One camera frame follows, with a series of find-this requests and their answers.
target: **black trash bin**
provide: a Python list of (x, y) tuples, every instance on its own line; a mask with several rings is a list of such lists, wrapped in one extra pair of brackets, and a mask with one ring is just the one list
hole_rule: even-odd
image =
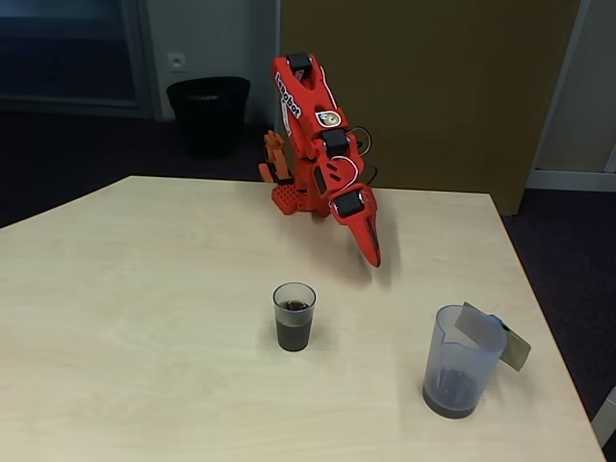
[(182, 132), (186, 152), (203, 159), (226, 156), (244, 129), (250, 82), (212, 77), (171, 85), (167, 96)]

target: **baseboard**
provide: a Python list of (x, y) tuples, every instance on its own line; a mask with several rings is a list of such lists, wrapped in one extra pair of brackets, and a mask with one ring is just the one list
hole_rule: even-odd
[(616, 193), (616, 174), (586, 171), (533, 170), (526, 180), (531, 190)]

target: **red robot arm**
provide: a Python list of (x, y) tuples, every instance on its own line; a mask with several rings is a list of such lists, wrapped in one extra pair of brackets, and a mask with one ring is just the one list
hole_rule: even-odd
[(280, 91), (282, 119), (295, 152), (295, 175), (287, 170), (282, 139), (266, 135), (267, 162), (259, 169), (265, 181), (276, 182), (272, 199), (286, 214), (330, 213), (348, 226), (366, 259), (378, 267), (376, 200), (358, 181), (364, 171), (357, 139), (325, 80), (314, 55), (289, 55), (273, 61)]

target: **wooden door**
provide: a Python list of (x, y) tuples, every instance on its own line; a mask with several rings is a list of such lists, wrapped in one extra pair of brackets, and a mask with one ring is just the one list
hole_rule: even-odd
[(376, 186), (490, 193), (518, 210), (579, 0), (282, 2), (283, 54), (314, 53)]

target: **electrical outlet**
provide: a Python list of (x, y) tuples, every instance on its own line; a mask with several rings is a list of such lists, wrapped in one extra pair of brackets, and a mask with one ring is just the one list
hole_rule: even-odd
[(184, 53), (167, 53), (167, 63), (171, 72), (186, 72), (186, 55)]

